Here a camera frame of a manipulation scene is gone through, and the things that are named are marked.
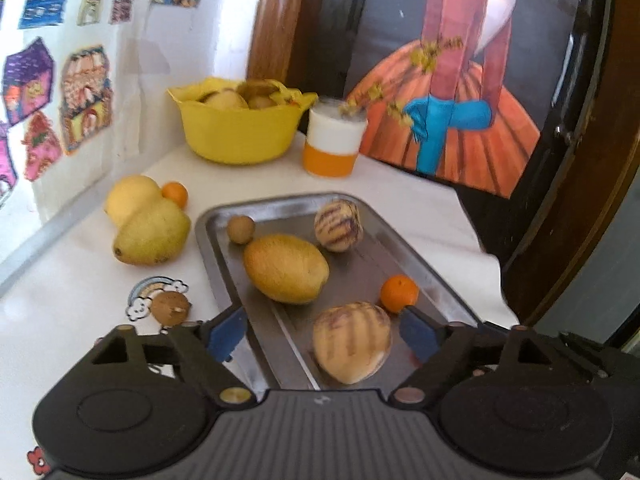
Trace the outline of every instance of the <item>stainless steel tray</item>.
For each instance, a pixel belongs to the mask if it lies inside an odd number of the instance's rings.
[[[234,215],[256,222],[255,237],[288,233],[316,243],[314,216],[325,203],[344,198],[358,205],[364,240],[354,250],[322,253],[330,266],[328,283],[310,305],[283,305],[262,295],[242,265],[242,247],[231,243],[226,224]],[[241,303],[252,329],[249,339],[271,386],[285,389],[378,388],[386,397],[415,369],[412,353],[392,317],[393,346],[385,364],[372,377],[345,386],[321,370],[313,356],[312,326],[316,316],[332,306],[369,301],[379,304],[380,287],[389,276],[406,274],[420,286],[417,307],[439,322],[479,320],[437,273],[373,209],[353,196],[340,193],[271,198],[216,207],[196,224],[196,238],[214,296],[220,308]]]

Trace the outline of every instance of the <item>yellow basket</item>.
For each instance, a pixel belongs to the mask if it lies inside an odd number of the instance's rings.
[[[283,155],[298,129],[302,114],[311,108],[317,94],[302,94],[270,80],[280,88],[277,106],[261,110],[246,108],[216,110],[198,102],[240,82],[216,77],[168,93],[177,103],[188,145],[198,155],[223,164],[257,164]]]

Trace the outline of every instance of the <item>yellow pear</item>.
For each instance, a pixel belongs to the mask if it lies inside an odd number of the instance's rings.
[[[248,108],[249,105],[242,96],[233,90],[225,89],[207,97],[204,104],[216,110],[231,110],[234,108]]]
[[[152,266],[177,258],[191,229],[191,220],[167,198],[159,198],[135,212],[113,242],[121,262]]]
[[[114,184],[104,203],[104,211],[116,227],[122,227],[133,213],[162,196],[156,181],[145,175],[129,175]]]

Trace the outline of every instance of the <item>orange and white cup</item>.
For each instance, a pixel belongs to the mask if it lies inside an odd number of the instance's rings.
[[[320,98],[309,111],[302,165],[319,176],[349,176],[358,158],[362,136],[367,129],[363,110],[354,115],[340,112],[342,101]]]

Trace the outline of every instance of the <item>striped pepino melon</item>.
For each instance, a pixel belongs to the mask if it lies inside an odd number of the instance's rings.
[[[391,351],[391,321],[380,307],[360,301],[325,310],[314,322],[318,364],[343,384],[376,373]]]
[[[347,251],[364,236],[358,207],[348,200],[334,200],[322,207],[316,213],[314,231],[320,244],[333,253]]]

